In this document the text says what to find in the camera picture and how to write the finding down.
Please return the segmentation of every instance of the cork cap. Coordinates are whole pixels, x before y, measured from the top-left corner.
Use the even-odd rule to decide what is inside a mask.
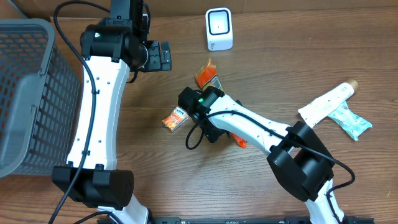
[[[350,84],[353,87],[354,93],[358,91],[359,85],[355,80],[348,80],[346,83]]]

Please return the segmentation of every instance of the gray plastic bin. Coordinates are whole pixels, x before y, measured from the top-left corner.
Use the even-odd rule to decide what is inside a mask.
[[[64,165],[80,81],[42,19],[0,20],[0,177]]]

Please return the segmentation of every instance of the teal plastic packet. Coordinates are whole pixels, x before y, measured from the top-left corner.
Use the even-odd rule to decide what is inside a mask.
[[[358,136],[365,130],[372,128],[369,121],[349,110],[347,102],[340,104],[328,117],[336,121],[355,141],[358,141]]]

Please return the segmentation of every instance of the white tube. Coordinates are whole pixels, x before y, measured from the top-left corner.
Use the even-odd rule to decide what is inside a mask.
[[[316,98],[309,105],[299,109],[298,112],[306,124],[313,128],[357,90],[358,83],[355,80],[348,80]]]

